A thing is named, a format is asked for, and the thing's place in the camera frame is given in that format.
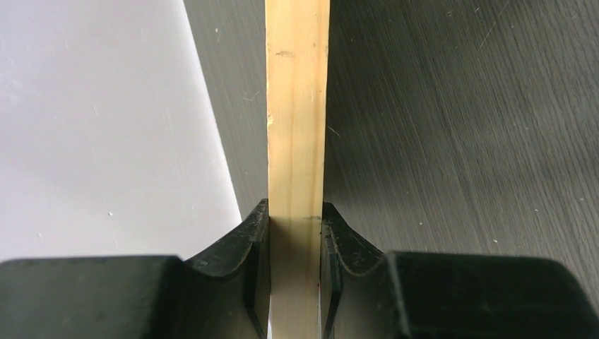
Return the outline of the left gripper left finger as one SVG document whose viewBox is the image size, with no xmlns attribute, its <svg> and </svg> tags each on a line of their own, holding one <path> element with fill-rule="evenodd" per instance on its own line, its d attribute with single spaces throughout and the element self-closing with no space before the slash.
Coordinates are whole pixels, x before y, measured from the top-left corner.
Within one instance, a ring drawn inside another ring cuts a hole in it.
<svg viewBox="0 0 599 339">
<path fill-rule="evenodd" d="M 268 204 L 187 260 L 27 258 L 1 264 L 2 338 L 265 338 Z"/>
</svg>

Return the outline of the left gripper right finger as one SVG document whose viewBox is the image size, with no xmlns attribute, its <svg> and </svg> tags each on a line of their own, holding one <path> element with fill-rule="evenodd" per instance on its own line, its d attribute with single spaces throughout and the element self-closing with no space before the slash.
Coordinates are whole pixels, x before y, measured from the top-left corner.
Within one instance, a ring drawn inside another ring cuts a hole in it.
<svg viewBox="0 0 599 339">
<path fill-rule="evenodd" d="M 390 251 L 322 208 L 324 338 L 597 338 L 578 280 L 546 258 Z"/>
</svg>

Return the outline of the light wooden picture frame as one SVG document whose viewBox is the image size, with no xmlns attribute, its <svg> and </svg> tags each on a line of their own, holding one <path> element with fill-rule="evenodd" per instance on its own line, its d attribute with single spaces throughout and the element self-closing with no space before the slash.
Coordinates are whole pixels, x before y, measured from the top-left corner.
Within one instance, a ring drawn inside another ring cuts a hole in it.
<svg viewBox="0 0 599 339">
<path fill-rule="evenodd" d="M 271 328 L 318 338 L 328 1 L 265 3 Z"/>
</svg>

